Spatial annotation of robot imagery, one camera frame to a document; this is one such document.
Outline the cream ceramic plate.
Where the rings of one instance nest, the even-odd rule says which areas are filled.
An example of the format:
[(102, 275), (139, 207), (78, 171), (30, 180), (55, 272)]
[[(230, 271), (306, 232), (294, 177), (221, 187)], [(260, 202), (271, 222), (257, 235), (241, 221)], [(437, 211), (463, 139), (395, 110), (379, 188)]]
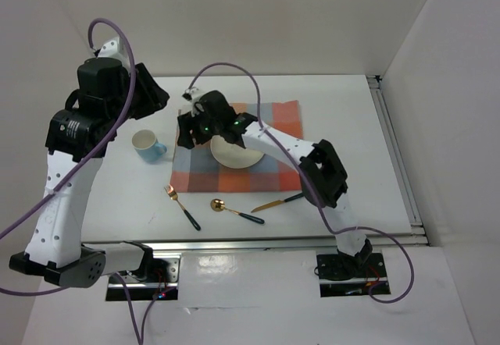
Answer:
[(227, 143), (221, 136), (210, 141), (210, 151), (215, 160), (229, 169), (246, 169), (258, 163), (264, 156), (260, 151)]

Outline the checkered orange blue cloth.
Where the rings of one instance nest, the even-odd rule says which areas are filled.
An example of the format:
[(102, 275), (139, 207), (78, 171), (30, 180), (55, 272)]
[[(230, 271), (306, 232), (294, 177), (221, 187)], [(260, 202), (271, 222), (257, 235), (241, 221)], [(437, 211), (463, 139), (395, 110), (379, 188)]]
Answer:
[[(261, 104), (262, 119), (273, 128), (294, 137), (303, 137), (299, 101)], [(170, 184), (181, 193), (281, 192), (301, 188), (296, 171), (269, 155), (243, 169), (221, 165), (210, 143), (193, 149), (176, 147)]]

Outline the light blue mug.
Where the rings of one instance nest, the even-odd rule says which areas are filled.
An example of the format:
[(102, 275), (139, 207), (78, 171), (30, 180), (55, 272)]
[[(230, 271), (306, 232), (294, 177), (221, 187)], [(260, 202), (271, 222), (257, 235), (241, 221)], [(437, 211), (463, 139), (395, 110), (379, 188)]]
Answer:
[(167, 152), (167, 147), (159, 143), (151, 130), (139, 130), (132, 136), (131, 143), (137, 154), (147, 163), (156, 162)]

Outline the gold fork green handle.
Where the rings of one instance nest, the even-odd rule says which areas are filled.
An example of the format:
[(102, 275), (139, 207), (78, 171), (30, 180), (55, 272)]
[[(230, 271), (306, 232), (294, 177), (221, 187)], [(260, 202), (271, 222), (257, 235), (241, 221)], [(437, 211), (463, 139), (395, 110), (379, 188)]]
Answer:
[(178, 197), (178, 194), (177, 192), (175, 191), (175, 189), (173, 188), (172, 185), (167, 185), (164, 187), (164, 190), (165, 192), (167, 193), (167, 195), (169, 196), (169, 198), (176, 202), (178, 204), (178, 206), (180, 207), (180, 209), (182, 210), (182, 212), (184, 213), (184, 215), (187, 217), (188, 221), (190, 222), (190, 224), (197, 230), (197, 231), (201, 231), (202, 228), (201, 226), (198, 224), (198, 222), (196, 221), (196, 219), (192, 216), (192, 214), (181, 204), (180, 200), (179, 200), (179, 197)]

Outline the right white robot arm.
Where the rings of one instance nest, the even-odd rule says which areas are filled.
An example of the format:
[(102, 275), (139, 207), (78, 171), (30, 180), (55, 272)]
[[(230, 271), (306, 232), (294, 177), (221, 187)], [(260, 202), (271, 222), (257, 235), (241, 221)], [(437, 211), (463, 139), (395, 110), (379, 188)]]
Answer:
[(358, 228), (348, 199), (348, 174), (331, 142), (302, 140), (281, 132), (247, 112), (237, 113), (219, 91), (185, 91), (191, 109), (177, 117), (177, 144), (192, 149), (222, 137), (240, 148), (259, 151), (293, 168), (302, 193), (321, 210), (327, 230), (335, 235), (341, 267), (359, 276), (368, 266), (372, 245)]

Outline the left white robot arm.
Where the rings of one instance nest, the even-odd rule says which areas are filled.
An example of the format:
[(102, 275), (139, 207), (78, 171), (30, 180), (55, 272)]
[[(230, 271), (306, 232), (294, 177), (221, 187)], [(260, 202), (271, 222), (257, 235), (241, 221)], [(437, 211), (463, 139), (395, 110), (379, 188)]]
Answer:
[(138, 282), (151, 278), (152, 249), (135, 241), (81, 242), (91, 188), (116, 129), (164, 109), (170, 98), (143, 63), (129, 69), (118, 59), (94, 58), (77, 69), (79, 87), (51, 119), (45, 146), (48, 172), (34, 234), (9, 268), (40, 276), (60, 288), (88, 288), (98, 278), (127, 271)]

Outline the aluminium side rail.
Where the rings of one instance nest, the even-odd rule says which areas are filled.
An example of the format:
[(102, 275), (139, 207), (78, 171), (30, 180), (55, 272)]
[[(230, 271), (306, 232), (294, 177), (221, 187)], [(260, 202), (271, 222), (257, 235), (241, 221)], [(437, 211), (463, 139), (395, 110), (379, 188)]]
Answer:
[(413, 189), (409, 182), (409, 177), (405, 169), (402, 154), (398, 146), (395, 130), (389, 115), (388, 107), (381, 90), (380, 76), (366, 76), (366, 81), (370, 89), (381, 129), (386, 140), (387, 149), (391, 157), (391, 163), (395, 170), (399, 190), (402, 194), (402, 200), (405, 206), (409, 224), (412, 228), (412, 235), (415, 237), (424, 237), (427, 239), (426, 230), (420, 218)]

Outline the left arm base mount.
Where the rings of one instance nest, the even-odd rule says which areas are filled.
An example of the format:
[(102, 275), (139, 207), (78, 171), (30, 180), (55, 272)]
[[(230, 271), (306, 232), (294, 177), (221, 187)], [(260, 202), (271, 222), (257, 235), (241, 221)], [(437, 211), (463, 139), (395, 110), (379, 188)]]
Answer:
[(178, 280), (180, 276), (180, 257), (177, 252), (153, 253), (153, 266), (147, 267), (143, 276), (124, 269), (131, 260), (124, 256), (106, 259), (105, 272), (117, 272), (127, 285), (132, 301), (176, 301), (178, 298)]

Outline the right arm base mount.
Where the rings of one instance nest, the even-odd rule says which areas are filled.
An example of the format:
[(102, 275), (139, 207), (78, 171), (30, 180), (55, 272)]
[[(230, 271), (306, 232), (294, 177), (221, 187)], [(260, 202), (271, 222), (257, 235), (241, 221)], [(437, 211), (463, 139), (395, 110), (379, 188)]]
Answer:
[(321, 297), (357, 297), (369, 294), (388, 295), (391, 288), (381, 253), (371, 254), (359, 270), (342, 264), (338, 254), (318, 254), (313, 272), (319, 279)]

